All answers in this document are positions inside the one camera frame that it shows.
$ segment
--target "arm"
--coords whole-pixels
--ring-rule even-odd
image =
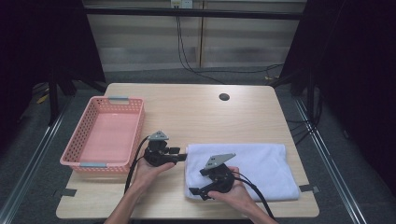
[[[119,204],[106,220],[108,223],[128,223],[134,207],[140,196],[146,192],[155,178],[162,172],[174,167],[172,162],[168,162],[159,167],[153,167],[145,159],[141,159],[137,164],[137,171],[134,182],[125,192]]]
[[[237,167],[229,167],[233,172],[239,172]],[[255,224],[274,224],[277,223],[271,219],[260,207],[253,201],[245,189],[244,184],[235,180],[233,188],[227,193],[220,193],[218,191],[209,191],[207,195],[216,200],[229,204],[234,209],[238,210]]]

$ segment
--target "white towel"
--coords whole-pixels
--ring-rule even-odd
[[[300,191],[286,162],[286,149],[280,144],[192,144],[186,148],[185,195],[192,199],[189,188],[202,188],[210,183],[207,176],[199,172],[204,169],[211,156],[235,153],[236,156],[224,162],[227,166],[239,167],[239,173],[246,176],[263,194],[267,201],[298,200]],[[248,193],[258,202],[259,196],[245,185]]]

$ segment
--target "light wood surface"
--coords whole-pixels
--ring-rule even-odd
[[[227,93],[229,101],[219,95]],[[185,151],[193,143],[280,143],[297,185],[308,180],[293,144],[274,89],[263,86],[111,84],[107,96],[142,97],[145,121],[142,138],[158,130],[170,139],[169,147]],[[141,198],[134,218],[245,218],[224,203],[184,196],[184,162],[159,176]],[[126,175],[92,175],[73,172],[67,184],[74,197],[63,196],[60,218],[108,217],[123,194]],[[315,217],[318,205],[312,191],[298,201],[269,202],[275,217]]]

